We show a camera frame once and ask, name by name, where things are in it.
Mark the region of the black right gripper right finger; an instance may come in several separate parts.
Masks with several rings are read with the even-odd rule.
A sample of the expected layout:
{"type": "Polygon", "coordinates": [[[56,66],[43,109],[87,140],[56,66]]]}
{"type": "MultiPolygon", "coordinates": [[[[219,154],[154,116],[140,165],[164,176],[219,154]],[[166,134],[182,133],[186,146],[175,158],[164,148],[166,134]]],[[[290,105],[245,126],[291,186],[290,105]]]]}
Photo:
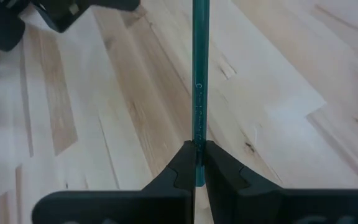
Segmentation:
{"type": "Polygon", "coordinates": [[[358,223],[358,189],[284,189],[213,141],[204,169],[215,223],[358,223]]]}

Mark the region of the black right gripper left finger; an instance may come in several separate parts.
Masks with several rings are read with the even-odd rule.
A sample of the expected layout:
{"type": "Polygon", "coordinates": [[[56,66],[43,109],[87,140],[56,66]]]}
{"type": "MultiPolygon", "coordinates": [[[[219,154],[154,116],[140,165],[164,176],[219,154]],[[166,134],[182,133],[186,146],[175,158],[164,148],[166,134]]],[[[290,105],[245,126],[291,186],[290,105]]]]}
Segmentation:
{"type": "Polygon", "coordinates": [[[186,141],[141,190],[59,191],[41,198],[33,223],[193,223],[196,149],[186,141]]]}

